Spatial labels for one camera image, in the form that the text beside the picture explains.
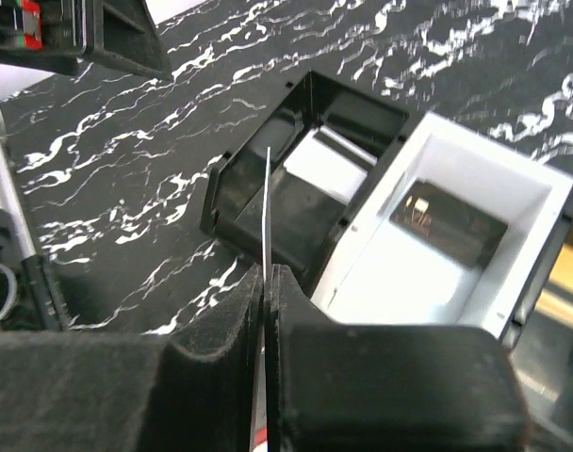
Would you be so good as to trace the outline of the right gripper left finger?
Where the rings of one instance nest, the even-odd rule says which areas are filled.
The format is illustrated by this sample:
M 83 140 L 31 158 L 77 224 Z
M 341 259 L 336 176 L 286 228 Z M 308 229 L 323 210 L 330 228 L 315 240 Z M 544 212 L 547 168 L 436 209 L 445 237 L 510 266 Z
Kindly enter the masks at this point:
M 173 336 L 0 332 L 0 451 L 248 451 L 261 269 Z

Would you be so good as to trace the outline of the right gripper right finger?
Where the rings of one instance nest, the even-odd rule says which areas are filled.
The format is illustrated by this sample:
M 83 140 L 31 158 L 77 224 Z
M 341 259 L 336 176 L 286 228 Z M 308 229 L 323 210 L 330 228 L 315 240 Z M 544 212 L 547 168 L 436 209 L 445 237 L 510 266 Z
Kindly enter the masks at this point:
M 467 326 L 348 325 L 288 266 L 265 288 L 272 451 L 521 451 L 530 416 L 507 351 Z

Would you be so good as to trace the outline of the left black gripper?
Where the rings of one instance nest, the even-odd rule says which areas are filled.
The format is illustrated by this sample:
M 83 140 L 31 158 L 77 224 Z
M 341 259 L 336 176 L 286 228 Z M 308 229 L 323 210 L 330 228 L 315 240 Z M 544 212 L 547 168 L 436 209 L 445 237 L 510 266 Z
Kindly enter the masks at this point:
M 0 64 L 75 75 L 80 59 L 172 78 L 143 0 L 0 1 Z

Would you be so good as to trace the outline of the white striped credit card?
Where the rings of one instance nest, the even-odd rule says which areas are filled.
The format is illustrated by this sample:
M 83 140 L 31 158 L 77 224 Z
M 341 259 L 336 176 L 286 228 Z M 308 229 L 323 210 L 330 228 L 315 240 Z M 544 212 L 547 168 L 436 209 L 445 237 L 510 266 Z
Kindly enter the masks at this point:
M 322 126 L 308 132 L 286 158 L 286 171 L 347 205 L 378 158 Z

